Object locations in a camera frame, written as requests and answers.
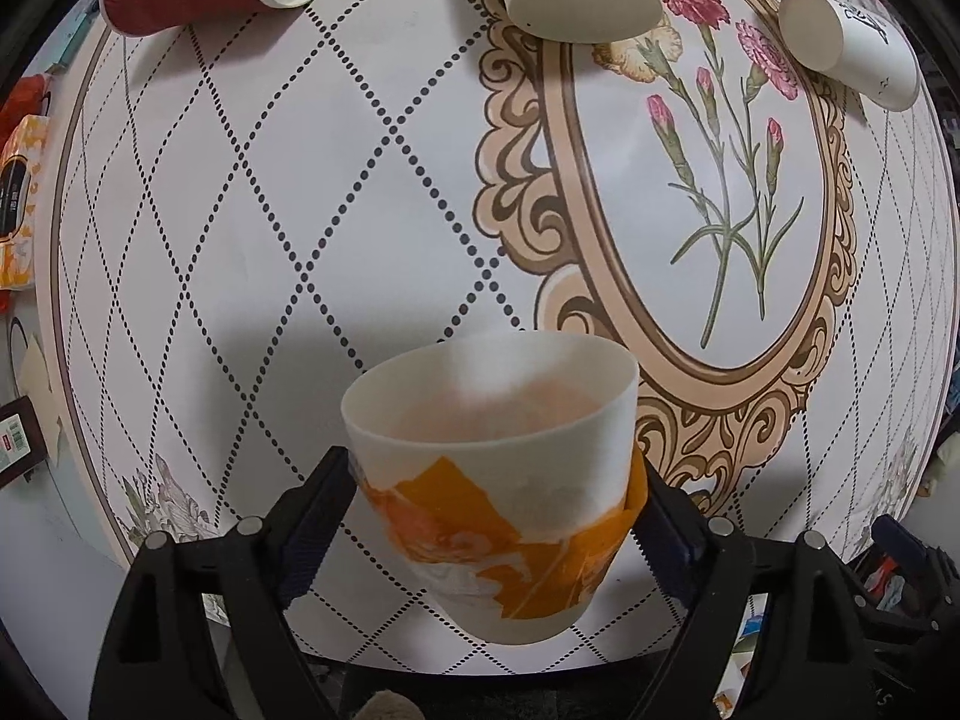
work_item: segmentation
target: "floral print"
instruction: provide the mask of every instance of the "floral print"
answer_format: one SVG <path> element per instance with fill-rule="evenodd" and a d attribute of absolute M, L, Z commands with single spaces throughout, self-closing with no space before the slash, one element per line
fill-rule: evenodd
<path fill-rule="evenodd" d="M 653 83 L 657 79 L 665 81 L 670 92 L 685 105 L 690 114 L 689 121 L 697 125 L 712 157 L 717 181 L 704 184 L 702 177 L 698 179 L 693 170 L 693 165 L 696 165 L 697 171 L 702 172 L 701 163 L 695 160 L 691 164 L 688 161 L 670 107 L 661 95 L 647 98 L 651 125 L 673 163 L 678 178 L 678 181 L 671 181 L 667 186 L 685 194 L 703 221 L 680 244 L 670 264 L 677 264 L 702 241 L 711 245 L 717 256 L 713 295 L 700 338 L 701 348 L 706 349 L 720 310 L 731 257 L 742 254 L 746 258 L 757 285 L 760 320 L 766 319 L 767 271 L 776 248 L 803 210 L 803 197 L 793 204 L 793 212 L 786 218 L 784 213 L 778 214 L 781 204 L 779 196 L 775 198 L 775 194 L 779 189 L 779 169 L 784 154 L 784 129 L 775 119 L 768 119 L 767 148 L 765 154 L 761 155 L 762 135 L 758 138 L 754 129 L 751 104 L 767 83 L 786 100 L 795 100 L 800 87 L 798 77 L 784 54 L 758 28 L 740 20 L 736 23 L 736 34 L 751 64 L 746 76 L 736 79 L 740 90 L 737 99 L 731 94 L 731 85 L 728 84 L 730 71 L 714 37 L 714 32 L 719 32 L 724 23 L 731 23 L 730 11 L 721 0 L 664 0 L 664 3 L 672 14 L 696 25 L 700 33 L 707 66 L 699 67 L 696 71 L 698 101 L 694 100 L 692 90 L 688 90 L 685 80 L 674 69 L 683 53 L 683 42 L 678 31 L 667 20 L 666 13 L 658 27 L 647 35 L 594 47 L 593 60 L 608 70 L 642 83 Z M 726 121 L 720 119 L 720 105 L 728 115 Z M 744 173 L 752 195 L 752 209 L 745 212 L 742 218 L 738 218 L 736 207 L 731 202 L 731 184 L 728 181 L 728 158 L 731 156 L 736 167 Z M 710 184 L 718 187 L 718 194 L 707 189 Z M 748 226 L 755 228 L 755 232 L 751 233 Z"/>
<path fill-rule="evenodd" d="M 675 16 L 683 16 L 695 25 L 719 29 L 721 22 L 730 23 L 730 12 L 720 0 L 664 0 Z"/>
<path fill-rule="evenodd" d="M 656 71 L 651 66 L 650 52 L 654 47 L 669 62 L 676 62 L 683 53 L 680 33 L 670 25 L 670 17 L 665 12 L 659 23 L 640 37 L 594 46 L 593 61 L 630 80 L 653 83 Z"/>
<path fill-rule="evenodd" d="M 736 36 L 754 66 L 769 79 L 776 90 L 788 100 L 797 98 L 797 76 L 779 49 L 766 35 L 745 20 L 736 23 Z M 757 90 L 765 83 L 761 80 Z"/>
<path fill-rule="evenodd" d="M 635 452 L 623 502 L 565 541 L 534 543 L 493 507 L 487 494 L 440 457 L 416 479 L 390 490 L 361 488 L 387 525 L 392 544 L 420 565 L 461 565 L 494 587 L 472 603 L 496 603 L 503 619 L 539 619 L 588 601 L 646 503 L 646 474 Z M 443 584 L 443 571 L 433 572 Z M 435 589 L 443 595 L 443 587 Z M 473 595 L 453 581 L 449 595 Z"/>
<path fill-rule="evenodd" d="M 883 469 L 880 486 L 877 488 L 877 491 L 874 493 L 874 498 L 872 498 L 870 502 L 863 528 L 860 531 L 860 538 L 853 543 L 853 555 L 858 555 L 870 546 L 870 542 L 872 541 L 870 528 L 874 520 L 877 519 L 880 514 L 894 514 L 894 512 L 896 512 L 896 506 L 901 503 L 901 501 L 908 499 L 910 483 L 912 481 L 910 478 L 910 469 L 913 466 L 916 455 L 917 442 L 914 437 L 908 433 L 904 436 L 904 440 L 896 450 L 896 454 L 894 454 L 890 460 L 889 466 Z M 848 533 L 846 538 L 849 539 L 850 536 L 851 534 Z"/>
<path fill-rule="evenodd" d="M 166 531 L 179 543 L 216 538 L 218 533 L 210 524 L 209 514 L 176 483 L 166 461 L 155 454 L 154 465 L 160 476 L 156 493 L 147 475 L 139 469 L 133 483 L 123 480 L 131 525 L 124 522 L 120 524 L 127 531 L 131 543 L 136 547 L 141 546 L 143 539 L 153 531 Z M 209 619 L 229 625 L 222 596 L 204 593 L 203 610 Z"/>

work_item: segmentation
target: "orange packaging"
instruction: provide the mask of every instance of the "orange packaging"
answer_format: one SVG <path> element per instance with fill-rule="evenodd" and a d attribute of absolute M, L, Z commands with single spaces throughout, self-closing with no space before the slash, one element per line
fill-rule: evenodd
<path fill-rule="evenodd" d="M 25 116 L 0 153 L 0 290 L 34 283 L 34 228 L 45 116 Z"/>

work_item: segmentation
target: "white tablecloth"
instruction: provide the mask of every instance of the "white tablecloth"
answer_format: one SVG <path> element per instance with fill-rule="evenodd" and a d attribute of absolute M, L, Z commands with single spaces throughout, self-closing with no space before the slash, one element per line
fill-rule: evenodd
<path fill-rule="evenodd" d="M 80 93 L 59 108 L 38 256 L 45 346 L 123 553 L 152 528 L 195 538 L 263 514 L 346 440 L 339 400 L 362 370 L 503 328 L 627 343 L 648 456 L 749 533 L 814 527 L 849 557 L 875 515 L 902 511 L 956 325 L 928 93 L 890 114 L 778 69 L 778 0 L 718 1 L 672 1 L 653 36 L 689 105 L 637 45 L 544 45 L 501 0 L 316 0 L 144 40 L 98 25 L 65 84 Z M 686 178 L 718 213 L 726 186 L 737 220 L 754 203 L 704 34 L 750 119 L 766 209 L 726 271 L 715 230 L 679 252 L 706 207 Z M 745 105 L 752 61 L 767 80 Z M 707 122 L 707 80 L 723 175 L 693 115 Z M 664 647 L 678 612 L 628 539 L 574 628 L 484 645 L 358 498 L 289 620 L 330 658 L 503 674 Z"/>

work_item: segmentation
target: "metal bolt head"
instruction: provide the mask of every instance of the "metal bolt head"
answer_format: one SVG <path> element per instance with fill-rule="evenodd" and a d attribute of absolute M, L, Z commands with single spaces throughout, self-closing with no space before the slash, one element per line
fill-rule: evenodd
<path fill-rule="evenodd" d="M 803 534 L 803 543 L 810 549 L 823 549 L 824 546 L 827 546 L 827 540 L 818 531 L 806 531 Z"/>
<path fill-rule="evenodd" d="M 254 536 L 263 528 L 263 520 L 259 517 L 245 517 L 237 523 L 237 533 L 241 536 Z"/>
<path fill-rule="evenodd" d="M 733 533 L 733 522 L 730 522 L 726 517 L 712 517 L 710 522 L 707 523 L 707 527 L 710 528 L 710 532 L 714 536 L 729 536 Z"/>
<path fill-rule="evenodd" d="M 153 531 L 150 536 L 143 539 L 143 545 L 147 549 L 160 549 L 160 547 L 166 546 L 168 538 L 170 536 L 164 531 Z"/>

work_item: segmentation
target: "green flower stem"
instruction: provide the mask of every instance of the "green flower stem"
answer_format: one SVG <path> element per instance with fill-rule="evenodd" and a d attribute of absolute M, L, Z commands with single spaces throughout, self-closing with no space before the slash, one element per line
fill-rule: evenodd
<path fill-rule="evenodd" d="M 724 240 L 723 251 L 720 253 L 720 266 L 717 268 L 717 279 L 713 286 L 713 300 L 710 302 L 710 311 L 707 314 L 707 325 L 704 327 L 704 333 L 700 336 L 700 348 L 706 349 L 710 343 L 710 336 L 713 334 L 713 326 L 717 321 L 717 313 L 720 311 L 720 298 L 723 295 L 724 282 L 727 280 L 727 266 L 730 262 L 731 239 Z"/>
<path fill-rule="evenodd" d="M 707 145 L 710 149 L 710 155 L 713 157 L 713 162 L 717 167 L 717 175 L 720 177 L 720 190 L 723 197 L 723 208 L 720 215 L 720 223 L 723 226 L 723 234 L 720 236 L 722 243 L 717 242 L 717 235 L 712 235 L 714 244 L 717 244 L 719 251 L 717 252 L 720 257 L 720 265 L 717 268 L 717 279 L 713 286 L 713 298 L 710 302 L 710 311 L 707 314 L 707 325 L 704 327 L 703 336 L 700 338 L 700 348 L 706 349 L 707 344 L 710 341 L 710 336 L 713 333 L 713 326 L 716 322 L 717 312 L 720 310 L 720 298 L 723 296 L 724 284 L 727 280 L 727 266 L 730 262 L 730 249 L 733 245 L 731 240 L 731 218 L 730 218 L 730 189 L 727 186 L 727 169 L 724 164 L 724 153 L 723 153 L 723 143 L 717 142 L 714 143 L 712 138 L 710 138 L 707 133 L 707 127 L 704 127 L 703 119 L 700 116 L 700 111 L 697 109 L 696 104 L 693 101 L 693 98 L 690 97 L 690 94 L 686 90 L 685 84 L 681 79 L 676 79 L 676 83 L 671 83 L 670 88 L 674 90 L 681 100 L 686 103 L 686 106 L 690 109 L 690 113 L 693 114 L 693 118 L 697 122 L 700 132 L 704 136 L 704 141 L 707 142 Z"/>
<path fill-rule="evenodd" d="M 727 94 L 727 86 L 724 84 L 723 69 L 720 67 L 716 51 L 711 52 L 707 46 L 707 62 L 710 69 L 717 77 L 717 83 L 720 87 L 720 95 L 730 111 L 733 123 L 736 126 L 736 132 L 740 140 L 740 149 L 743 154 L 742 159 L 737 155 L 737 160 L 743 167 L 747 180 L 750 182 L 750 188 L 754 197 L 755 223 L 757 224 L 757 268 L 755 269 L 755 280 L 757 281 L 757 305 L 760 308 L 760 319 L 765 319 L 766 308 L 766 274 L 767 266 L 773 252 L 767 250 L 767 242 L 770 236 L 770 224 L 773 220 L 773 199 L 768 197 L 766 202 L 761 202 L 760 188 L 757 186 L 757 150 L 754 148 L 754 134 L 752 133 L 752 120 L 750 116 L 750 100 L 745 89 L 741 88 L 741 98 L 743 101 L 744 124 L 740 124 L 736 111 L 733 110 L 730 96 Z"/>
<path fill-rule="evenodd" d="M 693 202 L 693 207 L 697 209 L 700 215 L 704 218 L 704 221 L 707 223 L 707 227 L 714 227 L 713 221 L 710 219 L 709 210 L 713 211 L 714 214 L 717 214 L 717 218 L 720 217 L 720 209 L 717 208 L 717 205 L 713 200 L 707 197 L 702 191 L 697 189 L 696 185 L 685 186 L 683 184 L 667 184 L 671 189 L 679 189 L 685 194 L 688 194 L 690 200 Z M 716 252 L 717 257 L 720 256 L 720 244 L 717 241 L 716 233 L 710 233 L 710 242 L 713 243 L 713 250 Z"/>

